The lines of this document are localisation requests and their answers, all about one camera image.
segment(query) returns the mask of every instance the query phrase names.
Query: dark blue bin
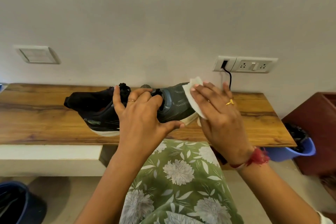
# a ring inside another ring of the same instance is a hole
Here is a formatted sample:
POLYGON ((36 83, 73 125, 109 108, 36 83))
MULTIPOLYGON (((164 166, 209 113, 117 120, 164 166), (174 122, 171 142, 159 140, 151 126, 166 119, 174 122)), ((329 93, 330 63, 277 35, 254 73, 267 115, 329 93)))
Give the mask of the dark blue bin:
POLYGON ((315 145, 312 139, 309 137, 303 143, 304 152, 299 153, 288 147, 265 147, 268 152, 268 156, 271 160, 281 162, 287 159, 292 159, 298 156, 313 156, 316 154, 315 145))
POLYGON ((41 224, 47 213, 47 204, 29 192, 26 185, 17 181, 0 183, 0 194, 13 188, 23 190, 25 194, 23 209, 18 209, 17 212, 20 216, 16 224, 41 224))

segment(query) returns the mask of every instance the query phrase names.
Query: red thread bracelet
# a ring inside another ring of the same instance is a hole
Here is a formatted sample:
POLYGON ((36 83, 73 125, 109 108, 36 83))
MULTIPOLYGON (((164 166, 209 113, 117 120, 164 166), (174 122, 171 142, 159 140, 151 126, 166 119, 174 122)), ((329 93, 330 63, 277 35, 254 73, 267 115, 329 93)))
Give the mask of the red thread bracelet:
POLYGON ((243 167, 248 167, 252 163, 262 165, 264 163, 267 163, 269 160, 270 160, 270 158, 267 156, 266 151, 262 151, 259 148, 255 147, 251 157, 249 158, 249 160, 246 163, 238 164, 238 165, 231 165, 230 164, 230 166, 232 168, 236 169, 236 170, 240 170, 243 167))

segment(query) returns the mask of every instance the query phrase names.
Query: green floral dress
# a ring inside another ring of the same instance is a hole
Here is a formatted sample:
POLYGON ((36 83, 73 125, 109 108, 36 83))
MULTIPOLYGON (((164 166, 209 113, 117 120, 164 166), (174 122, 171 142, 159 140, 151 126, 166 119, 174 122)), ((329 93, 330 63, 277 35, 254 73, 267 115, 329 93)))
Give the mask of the green floral dress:
POLYGON ((222 170, 206 142, 165 139, 125 198, 121 224, 241 224, 222 170))

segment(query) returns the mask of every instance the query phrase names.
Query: person's left hand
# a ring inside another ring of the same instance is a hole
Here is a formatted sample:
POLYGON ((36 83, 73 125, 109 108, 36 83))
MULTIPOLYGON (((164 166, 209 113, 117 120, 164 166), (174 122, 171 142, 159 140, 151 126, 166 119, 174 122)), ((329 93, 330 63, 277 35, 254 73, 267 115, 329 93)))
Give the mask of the person's left hand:
POLYGON ((120 141, 118 150, 130 154, 144 163, 162 140, 176 128, 184 127, 181 121, 160 123, 157 110, 162 97, 151 96, 152 89, 136 89, 128 96, 126 108, 120 100, 120 88, 115 86, 113 93, 114 109, 120 121, 120 141))

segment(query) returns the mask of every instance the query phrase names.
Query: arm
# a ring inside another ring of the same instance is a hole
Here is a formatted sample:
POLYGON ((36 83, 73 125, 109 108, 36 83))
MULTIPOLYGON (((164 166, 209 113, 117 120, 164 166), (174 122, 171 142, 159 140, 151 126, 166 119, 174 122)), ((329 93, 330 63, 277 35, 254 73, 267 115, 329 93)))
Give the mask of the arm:
POLYGON ((147 158, 168 133, 183 127, 180 121, 160 123, 156 116, 162 97, 137 89, 129 95, 125 108, 120 89, 115 86, 113 103, 120 121, 120 140, 95 192, 75 224, 119 223, 125 196, 147 158))
MULTIPOLYGON (((215 149, 233 165, 245 163, 254 148, 250 144, 227 84, 223 91, 210 82, 195 85, 191 95, 208 120, 202 129, 215 149)), ((273 224, 319 224, 318 213, 268 165, 251 164, 239 174, 257 197, 273 224)))

